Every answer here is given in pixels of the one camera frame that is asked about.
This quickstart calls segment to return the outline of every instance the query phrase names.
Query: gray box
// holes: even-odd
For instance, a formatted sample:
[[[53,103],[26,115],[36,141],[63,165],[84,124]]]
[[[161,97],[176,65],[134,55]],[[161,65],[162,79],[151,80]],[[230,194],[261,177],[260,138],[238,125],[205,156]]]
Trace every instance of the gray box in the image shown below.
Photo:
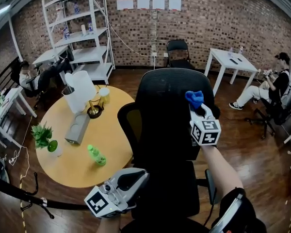
[[[89,120],[90,118],[86,113],[75,114],[73,121],[65,136],[67,142],[80,145]]]

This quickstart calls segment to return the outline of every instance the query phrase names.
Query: seated person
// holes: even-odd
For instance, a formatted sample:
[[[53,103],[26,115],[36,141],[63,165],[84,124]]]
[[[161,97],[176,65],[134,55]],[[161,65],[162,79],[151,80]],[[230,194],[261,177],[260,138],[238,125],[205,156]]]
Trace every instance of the seated person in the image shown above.
[[[220,204],[219,218],[214,221],[214,226],[224,213],[228,210],[234,199],[242,194],[242,204],[232,217],[229,223],[224,227],[224,233],[266,233],[265,225],[256,217],[254,208],[245,196],[243,184],[232,166],[223,158],[219,150],[214,146],[201,146],[204,156],[209,165],[213,181],[218,193],[222,196]],[[188,218],[181,218],[177,216],[177,202],[179,198],[171,203],[175,204],[174,216],[164,216],[164,209],[157,205],[153,208],[153,214],[146,218],[133,220],[127,224],[121,233],[156,233],[156,232],[185,232],[185,233],[208,233],[209,229]],[[155,212],[161,211],[160,217],[157,217]],[[120,232],[121,216],[114,216],[111,218],[103,218],[97,233],[119,233]]]
[[[282,72],[279,76],[275,78],[273,75],[270,80],[269,76],[266,76],[266,81],[262,83],[260,87],[249,86],[236,102],[230,103],[229,106],[235,110],[242,110],[243,106],[251,99],[254,99],[254,103],[257,103],[260,98],[267,100],[271,103],[272,100],[280,101],[282,95],[284,95],[286,89],[288,88],[291,75],[289,71],[290,58],[285,52],[281,52],[279,55],[275,56],[278,59]]]
[[[29,79],[34,77],[32,71],[29,68],[29,63],[23,61],[20,63],[21,71],[19,74],[19,84],[23,88],[32,90],[30,83],[27,83]],[[70,69],[69,59],[65,58],[62,61],[59,60],[50,66],[47,70],[43,71],[40,75],[36,76],[33,81],[33,87],[35,90],[44,91],[49,86],[49,81],[51,78],[55,77],[62,71],[67,71]]]

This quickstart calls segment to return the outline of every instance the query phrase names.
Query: plant pot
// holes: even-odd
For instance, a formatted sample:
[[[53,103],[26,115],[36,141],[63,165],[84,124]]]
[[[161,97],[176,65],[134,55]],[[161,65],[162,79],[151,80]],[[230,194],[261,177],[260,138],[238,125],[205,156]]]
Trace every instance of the plant pot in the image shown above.
[[[58,145],[56,140],[52,140],[48,144],[48,151],[57,157],[61,156],[63,153],[63,149]]]

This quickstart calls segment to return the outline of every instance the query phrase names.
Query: black sleeve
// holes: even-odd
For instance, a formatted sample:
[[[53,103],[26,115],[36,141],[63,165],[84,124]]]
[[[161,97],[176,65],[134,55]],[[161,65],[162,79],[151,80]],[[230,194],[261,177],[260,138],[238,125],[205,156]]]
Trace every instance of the black sleeve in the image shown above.
[[[254,211],[254,208],[249,201],[249,199],[246,197],[246,193],[244,189],[242,188],[235,188],[234,190],[230,191],[227,195],[225,195],[220,204],[220,213],[219,218],[217,218],[212,226],[214,226],[219,219],[224,215],[224,213],[227,211],[227,209],[230,207],[234,199],[239,195],[242,194],[242,204],[240,208],[238,209],[235,216],[232,218],[232,220],[227,224],[227,226],[224,228],[224,232],[232,231],[233,233],[242,233],[244,232],[255,232],[255,233],[264,233],[266,232],[265,225],[257,219],[256,213]]]
[[[288,84],[289,84],[289,77],[285,72],[281,73],[273,83],[276,89],[286,89]]]

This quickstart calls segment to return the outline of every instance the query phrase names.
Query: table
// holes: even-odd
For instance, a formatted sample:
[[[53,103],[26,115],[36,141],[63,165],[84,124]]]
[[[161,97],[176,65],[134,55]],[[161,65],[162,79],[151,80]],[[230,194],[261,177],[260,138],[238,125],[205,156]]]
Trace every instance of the table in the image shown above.
[[[208,72],[209,72],[209,69],[211,66],[211,61],[212,61],[213,57],[215,57],[217,59],[217,61],[221,64],[221,69],[220,69],[217,81],[215,82],[215,85],[213,88],[213,95],[214,96],[217,93],[217,90],[219,88],[221,79],[223,77],[223,74],[224,74],[224,71],[226,68],[235,69],[234,73],[233,73],[233,77],[230,81],[230,84],[233,84],[238,70],[248,71],[248,72],[252,73],[244,90],[249,87],[255,74],[258,71],[243,55],[241,55],[239,53],[232,53],[232,57],[229,57],[228,51],[219,50],[219,49],[210,49],[210,53],[209,53],[209,57],[208,57],[207,65],[206,65],[206,70],[205,70],[205,76],[208,76]]]
[[[63,154],[54,157],[47,149],[37,149],[36,154],[42,169],[54,181],[69,187],[90,187],[109,179],[127,165],[132,150],[119,122],[117,113],[125,104],[134,102],[130,95],[115,87],[110,89],[110,103],[104,105],[101,116],[91,119],[81,145],[72,145],[65,134],[73,114],[64,98],[56,101],[46,112],[41,124],[52,127],[52,139],[58,141]],[[97,94],[92,100],[99,99]],[[86,113],[89,104],[83,111]],[[97,147],[107,158],[105,166],[97,165],[90,157],[87,145]]]
[[[5,96],[5,99],[9,99],[9,102],[5,104],[4,106],[0,107],[0,123],[6,113],[9,111],[11,108],[12,104],[16,105],[16,108],[22,115],[26,115],[26,112],[23,110],[23,108],[20,106],[20,104],[17,102],[17,98],[20,98],[24,105],[27,107],[27,109],[30,111],[30,113],[34,116],[37,117],[36,113],[33,111],[33,109],[29,106],[23,95],[21,94],[21,91],[23,88],[19,86],[18,88],[12,88],[8,94]],[[10,142],[13,142],[16,146],[21,148],[21,145],[16,142],[5,130],[0,126],[0,133],[7,138]]]
[[[61,55],[67,49],[68,49],[68,45],[64,45],[64,46],[56,48],[58,55]],[[40,55],[32,64],[34,64],[34,66],[36,66],[39,63],[55,62],[55,61],[56,61],[56,57],[54,55],[54,50],[50,49],[50,50],[47,50],[46,52],[44,52],[42,55]],[[62,71],[59,75],[62,78],[63,83],[66,84],[65,72]]]

